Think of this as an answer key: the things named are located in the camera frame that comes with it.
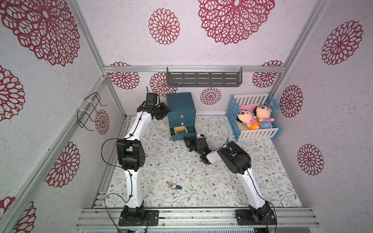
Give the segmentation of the teal three-drawer cabinet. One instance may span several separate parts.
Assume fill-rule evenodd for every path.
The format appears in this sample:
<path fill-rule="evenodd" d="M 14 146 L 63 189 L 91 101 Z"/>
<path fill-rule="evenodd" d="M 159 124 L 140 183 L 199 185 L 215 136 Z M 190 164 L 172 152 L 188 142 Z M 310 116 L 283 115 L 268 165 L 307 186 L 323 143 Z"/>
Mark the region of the teal three-drawer cabinet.
<path fill-rule="evenodd" d="M 184 137 L 196 136 L 196 108 L 192 94 L 190 92 L 168 94 L 167 106 L 171 109 L 168 113 L 171 141 L 180 141 Z M 174 127 L 178 126 L 186 126 L 188 133 L 175 135 Z"/>

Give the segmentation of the large yellow wooden brooch box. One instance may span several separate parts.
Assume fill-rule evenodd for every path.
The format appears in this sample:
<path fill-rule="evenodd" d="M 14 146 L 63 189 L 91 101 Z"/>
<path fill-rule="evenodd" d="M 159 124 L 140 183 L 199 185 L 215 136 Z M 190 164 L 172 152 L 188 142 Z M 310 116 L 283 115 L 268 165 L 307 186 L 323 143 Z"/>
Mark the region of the large yellow wooden brooch box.
<path fill-rule="evenodd" d="M 187 134 L 188 130 L 186 126 L 178 126 L 178 127 L 174 127 L 174 132 L 175 132 L 175 135 L 181 135 L 181 134 Z"/>

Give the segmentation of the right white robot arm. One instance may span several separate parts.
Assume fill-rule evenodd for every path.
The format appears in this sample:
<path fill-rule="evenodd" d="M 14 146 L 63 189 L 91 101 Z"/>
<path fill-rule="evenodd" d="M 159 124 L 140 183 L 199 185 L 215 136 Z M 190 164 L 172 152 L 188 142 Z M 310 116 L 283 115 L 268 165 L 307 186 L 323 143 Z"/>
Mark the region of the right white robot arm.
<path fill-rule="evenodd" d="M 234 141 L 227 141 L 223 146 L 211 150 L 204 135 L 184 137 L 189 151 L 200 155 L 204 164 L 224 162 L 230 172 L 240 180 L 249 201 L 249 208 L 236 210 L 238 225 L 277 226 L 277 214 L 272 203 L 264 199 L 254 179 L 250 155 Z"/>

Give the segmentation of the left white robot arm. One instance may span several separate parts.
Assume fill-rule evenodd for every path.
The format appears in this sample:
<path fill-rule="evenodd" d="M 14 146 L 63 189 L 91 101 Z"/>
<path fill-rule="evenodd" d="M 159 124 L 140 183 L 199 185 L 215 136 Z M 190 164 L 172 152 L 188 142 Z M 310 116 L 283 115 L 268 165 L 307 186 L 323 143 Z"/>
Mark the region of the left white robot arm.
<path fill-rule="evenodd" d="M 124 138 L 116 141 L 118 168 L 126 176 L 126 199 L 120 214 L 118 226 L 156 226 L 159 211 L 146 210 L 141 192 L 141 168 L 145 164 L 145 151 L 141 143 L 145 131 L 153 119 L 163 119 L 170 109 L 164 103 L 144 101 L 138 108 L 136 119 Z"/>

